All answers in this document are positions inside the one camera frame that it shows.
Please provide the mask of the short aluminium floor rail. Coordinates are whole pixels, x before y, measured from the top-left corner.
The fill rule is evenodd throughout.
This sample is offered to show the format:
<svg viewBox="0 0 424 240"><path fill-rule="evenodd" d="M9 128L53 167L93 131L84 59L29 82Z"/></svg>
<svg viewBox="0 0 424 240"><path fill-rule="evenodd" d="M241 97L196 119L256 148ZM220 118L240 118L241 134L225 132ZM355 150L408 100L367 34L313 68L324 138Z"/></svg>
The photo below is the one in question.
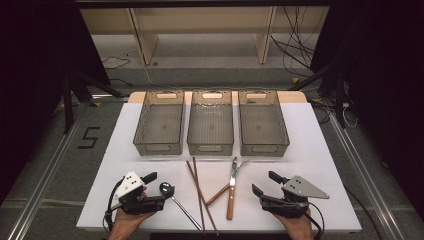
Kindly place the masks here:
<svg viewBox="0 0 424 240"><path fill-rule="evenodd" d="M116 97L109 94L94 94L92 95L94 102L128 102L129 96Z"/></svg>

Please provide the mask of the person's left hand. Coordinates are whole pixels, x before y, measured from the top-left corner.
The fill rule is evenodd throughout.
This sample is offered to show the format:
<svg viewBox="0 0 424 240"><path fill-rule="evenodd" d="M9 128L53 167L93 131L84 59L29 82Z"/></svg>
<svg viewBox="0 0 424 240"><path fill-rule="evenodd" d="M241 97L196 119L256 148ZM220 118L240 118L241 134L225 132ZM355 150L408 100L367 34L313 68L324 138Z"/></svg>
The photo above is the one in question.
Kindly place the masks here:
<svg viewBox="0 0 424 240"><path fill-rule="evenodd" d="M154 212L131 215L126 214L122 209L118 209L107 240L128 240L139 229L140 225L153 215Z"/></svg>

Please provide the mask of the brown wooden chopstick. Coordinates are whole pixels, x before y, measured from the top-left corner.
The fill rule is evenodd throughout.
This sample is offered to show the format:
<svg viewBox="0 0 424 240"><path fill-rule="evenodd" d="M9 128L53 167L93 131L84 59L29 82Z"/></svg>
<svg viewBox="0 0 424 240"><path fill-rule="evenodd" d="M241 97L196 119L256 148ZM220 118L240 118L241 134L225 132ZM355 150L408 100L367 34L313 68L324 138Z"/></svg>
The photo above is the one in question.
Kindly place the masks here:
<svg viewBox="0 0 424 240"><path fill-rule="evenodd" d="M193 174L194 174L194 182L197 189L197 195L198 195L198 204L199 204L199 212L201 217L201 229L202 232L205 233L205 222L204 222L204 213L203 213L203 206L202 206L202 194L199 187L199 181L198 181L198 173L197 173L197 166L196 166L196 159L195 157L192 157L192 163L193 163Z"/></svg>
<svg viewBox="0 0 424 240"><path fill-rule="evenodd" d="M190 174L191 174L191 176L192 176L192 179L193 179L193 181L194 181L193 163L191 164L189 161L186 161L186 165L188 166L189 172L190 172ZM201 191L201 194L202 194L202 206L203 206L203 210L204 210L204 209L206 210L206 213L207 213L207 216L208 216L208 218L209 218L209 221L210 221L210 223L212 224L213 231L215 232L215 234L216 234L217 236L219 236L219 235L220 235L220 234L219 234L219 231L218 231L217 226L216 226L216 224L215 224L215 221L214 221L214 219L213 219L213 217L212 217L212 214L211 214L211 212L210 212L210 210L209 210L209 207L206 205L206 201L205 201L205 198L204 198L204 196L203 196L202 191Z"/></svg>

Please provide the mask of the black metal stand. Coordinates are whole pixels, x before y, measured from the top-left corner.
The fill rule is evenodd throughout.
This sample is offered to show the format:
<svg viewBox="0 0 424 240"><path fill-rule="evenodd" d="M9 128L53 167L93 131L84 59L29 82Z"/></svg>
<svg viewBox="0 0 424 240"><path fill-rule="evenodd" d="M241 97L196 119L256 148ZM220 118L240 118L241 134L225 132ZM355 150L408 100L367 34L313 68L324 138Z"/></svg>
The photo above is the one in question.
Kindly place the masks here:
<svg viewBox="0 0 424 240"><path fill-rule="evenodd" d="M72 97L74 94L80 102L88 103L93 100L93 95L89 92L87 86L93 85L94 87L112 95L116 98L128 97L128 94L121 93L107 84L81 72L70 72L65 75L62 80L62 96L65 109L65 130L67 134L74 124L74 114L72 107Z"/></svg>
<svg viewBox="0 0 424 240"><path fill-rule="evenodd" d="M343 118L343 103L344 103L344 74L342 70L334 65L329 64L321 70L308 77L306 80L295 84L289 88L289 91L299 91L304 87L312 84L313 82L321 79L322 82L318 88L318 94L320 97L329 98L330 96L335 97L335 114L339 125L342 128L346 127Z"/></svg>

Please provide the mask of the long aluminium floor rail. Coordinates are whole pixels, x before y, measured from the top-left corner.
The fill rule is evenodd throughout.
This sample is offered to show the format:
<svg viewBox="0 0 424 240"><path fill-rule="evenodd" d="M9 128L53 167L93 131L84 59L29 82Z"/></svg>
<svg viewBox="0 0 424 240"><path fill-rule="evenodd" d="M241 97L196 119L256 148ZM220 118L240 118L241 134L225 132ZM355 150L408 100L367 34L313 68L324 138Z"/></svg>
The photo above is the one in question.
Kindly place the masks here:
<svg viewBox="0 0 424 240"><path fill-rule="evenodd" d="M348 156L348 159L357 174L359 181L364 188L364 191L373 206L373 209L388 237L389 240L405 240L405 236L402 233L400 226L398 225L394 214L389 209L383 196L377 189L371 174L366 169L365 164L362 161L357 149L355 148L351 138L347 131L343 129L337 122L336 117L331 114L329 116L331 125L333 126L339 141L343 145L343 148Z"/></svg>
<svg viewBox="0 0 424 240"><path fill-rule="evenodd" d="M12 225L11 231L7 235L7 240L23 240L28 229L41 206L53 179L63 162L64 156L70 146L75 135L76 129L79 127L82 116L89 107L88 103L81 103L76 108L76 116L73 118L71 126L61 135L61 139L55 148L54 154L51 156L47 166L44 168L43 174L37 181L37 185L30 197L25 201L22 211Z"/></svg>

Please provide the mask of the white table cover sheet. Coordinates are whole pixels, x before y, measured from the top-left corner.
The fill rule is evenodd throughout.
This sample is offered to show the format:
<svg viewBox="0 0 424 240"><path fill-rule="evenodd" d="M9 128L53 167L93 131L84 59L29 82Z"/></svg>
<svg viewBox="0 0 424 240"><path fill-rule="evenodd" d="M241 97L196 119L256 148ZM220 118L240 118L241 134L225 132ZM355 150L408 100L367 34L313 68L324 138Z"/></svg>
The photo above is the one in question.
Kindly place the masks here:
<svg viewBox="0 0 424 240"><path fill-rule="evenodd" d="M147 186L149 195L159 193L158 185L169 182L175 186L175 197L184 208L201 222L196 186L186 161L191 156L159 159L139 155L133 145L133 136L142 106L126 103L122 107L103 161L83 207L77 226L86 230L102 230L103 216L112 188L130 170L140 176L151 172L157 180ZM327 193L329 199L311 199L311 215L325 224L327 233L350 233L361 230L359 220L344 190L339 173L327 147L312 107L308 103L287 103L281 106L290 145L281 158L239 157L245 163L238 171L235 186L235 203L232 220L226 219L228 195L223 194L209 210L218 231L224 233L278 233L283 230L279 221L262 210L258 197L251 190L255 184L265 194L280 197L281 185L268 177L269 171L291 178L299 175ZM203 196L210 199L230 179L231 159L198 157L196 159L199 184ZM212 224L204 213L206 230Z"/></svg>

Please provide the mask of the person's right hand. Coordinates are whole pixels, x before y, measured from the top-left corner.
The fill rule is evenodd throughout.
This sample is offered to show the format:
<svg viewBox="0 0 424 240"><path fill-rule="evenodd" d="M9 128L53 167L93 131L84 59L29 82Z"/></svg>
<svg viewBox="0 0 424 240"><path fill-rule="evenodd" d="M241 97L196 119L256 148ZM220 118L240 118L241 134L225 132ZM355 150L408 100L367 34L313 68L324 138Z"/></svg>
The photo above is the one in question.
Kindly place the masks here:
<svg viewBox="0 0 424 240"><path fill-rule="evenodd" d="M306 216L289 219L274 214L274 217L281 222L292 240L314 240L312 223Z"/></svg>

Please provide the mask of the metal spoon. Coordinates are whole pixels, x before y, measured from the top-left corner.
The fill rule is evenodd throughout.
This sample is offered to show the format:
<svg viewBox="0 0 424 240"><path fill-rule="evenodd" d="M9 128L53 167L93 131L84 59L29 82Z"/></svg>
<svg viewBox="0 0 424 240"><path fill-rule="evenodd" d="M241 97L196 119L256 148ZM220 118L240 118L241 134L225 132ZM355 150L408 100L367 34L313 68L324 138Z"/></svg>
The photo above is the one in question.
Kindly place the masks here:
<svg viewBox="0 0 424 240"><path fill-rule="evenodd" d="M174 189L174 193L175 193L175 187L173 185L171 185L168 182L162 182L159 185L159 190L161 192L161 194L163 195L163 190L167 189L167 188L173 188ZM201 225L193 218L193 216L184 208L184 206L173 196L171 198L176 204L177 206L181 209L181 211L185 214L185 216L189 219L189 221L195 226L195 228L197 230L201 230Z"/></svg>

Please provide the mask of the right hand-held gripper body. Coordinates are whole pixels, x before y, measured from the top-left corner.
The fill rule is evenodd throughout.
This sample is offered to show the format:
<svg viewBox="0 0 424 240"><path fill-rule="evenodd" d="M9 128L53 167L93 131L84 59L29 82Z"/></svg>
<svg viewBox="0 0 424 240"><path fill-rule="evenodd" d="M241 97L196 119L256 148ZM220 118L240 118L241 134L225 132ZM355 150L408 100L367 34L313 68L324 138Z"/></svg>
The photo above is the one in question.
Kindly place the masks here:
<svg viewBox="0 0 424 240"><path fill-rule="evenodd" d="M290 179L283 177L281 185L281 190L284 194L282 198L264 194L259 198L259 203L263 210L285 218L302 217L309 208L309 197L318 199L330 198L327 193L299 175Z"/></svg>

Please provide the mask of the wooden handled fork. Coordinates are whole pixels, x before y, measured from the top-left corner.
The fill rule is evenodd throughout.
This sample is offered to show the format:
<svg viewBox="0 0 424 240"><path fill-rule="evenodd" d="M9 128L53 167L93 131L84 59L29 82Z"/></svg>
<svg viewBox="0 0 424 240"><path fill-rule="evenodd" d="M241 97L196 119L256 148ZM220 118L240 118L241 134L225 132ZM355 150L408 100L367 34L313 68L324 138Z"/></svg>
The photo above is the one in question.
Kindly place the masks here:
<svg viewBox="0 0 424 240"><path fill-rule="evenodd" d="M236 168L236 173L242 168L242 166L249 161L244 161ZM230 183L226 184L219 192L217 192L209 201L206 202L207 206L210 206L215 200L217 200L225 191L230 187Z"/></svg>

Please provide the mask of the clear grey plastic bin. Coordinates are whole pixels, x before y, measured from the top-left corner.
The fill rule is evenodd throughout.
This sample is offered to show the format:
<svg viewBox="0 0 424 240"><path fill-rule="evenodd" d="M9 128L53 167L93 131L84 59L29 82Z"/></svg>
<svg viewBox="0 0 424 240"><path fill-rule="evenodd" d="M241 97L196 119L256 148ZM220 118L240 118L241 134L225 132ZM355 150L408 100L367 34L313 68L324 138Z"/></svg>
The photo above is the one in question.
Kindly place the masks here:
<svg viewBox="0 0 424 240"><path fill-rule="evenodd" d="M282 157L290 139L276 91L239 91L242 156Z"/></svg>
<svg viewBox="0 0 424 240"><path fill-rule="evenodd" d="M133 138L141 156L182 153L184 98L180 90L145 93Z"/></svg>
<svg viewBox="0 0 424 240"><path fill-rule="evenodd" d="M197 90L192 93L187 136L189 153L230 156L234 144L232 93Z"/></svg>

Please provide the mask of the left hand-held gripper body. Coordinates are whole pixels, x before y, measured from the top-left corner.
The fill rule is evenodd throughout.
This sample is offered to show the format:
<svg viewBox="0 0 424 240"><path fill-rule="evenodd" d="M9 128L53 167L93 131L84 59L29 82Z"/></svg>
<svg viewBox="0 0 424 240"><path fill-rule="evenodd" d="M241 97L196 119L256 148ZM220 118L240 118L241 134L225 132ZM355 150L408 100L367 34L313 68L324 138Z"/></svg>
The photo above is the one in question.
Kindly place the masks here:
<svg viewBox="0 0 424 240"><path fill-rule="evenodd" d="M113 198L118 201L113 209L121 208L126 214L139 215L161 211L166 198L163 195L146 197L144 184L134 171L129 171L118 184Z"/></svg>

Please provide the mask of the wooden handled knife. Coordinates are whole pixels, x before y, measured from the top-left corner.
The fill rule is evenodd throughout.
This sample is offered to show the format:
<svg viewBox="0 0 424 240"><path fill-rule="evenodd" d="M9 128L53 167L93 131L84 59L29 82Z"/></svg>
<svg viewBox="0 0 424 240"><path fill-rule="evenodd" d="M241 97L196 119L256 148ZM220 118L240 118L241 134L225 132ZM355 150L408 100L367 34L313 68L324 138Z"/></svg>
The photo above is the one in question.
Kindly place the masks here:
<svg viewBox="0 0 424 240"><path fill-rule="evenodd" d="M228 195L227 213L226 213L227 220L232 220L233 218L237 167L238 167L237 157L234 157L232 161L232 165L231 165L231 175L230 175L230 181L229 181L229 195Z"/></svg>

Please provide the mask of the black curtain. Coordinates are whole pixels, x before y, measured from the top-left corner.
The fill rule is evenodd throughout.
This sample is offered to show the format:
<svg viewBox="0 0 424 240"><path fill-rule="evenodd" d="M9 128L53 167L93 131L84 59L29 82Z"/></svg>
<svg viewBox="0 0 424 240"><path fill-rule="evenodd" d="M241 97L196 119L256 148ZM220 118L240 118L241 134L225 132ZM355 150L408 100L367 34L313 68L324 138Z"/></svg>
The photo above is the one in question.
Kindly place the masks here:
<svg viewBox="0 0 424 240"><path fill-rule="evenodd" d="M75 0L0 0L0 204L78 74L110 83Z"/></svg>
<svg viewBox="0 0 424 240"><path fill-rule="evenodd" d="M424 0L330 0L312 69L337 54L347 95L424 220Z"/></svg>

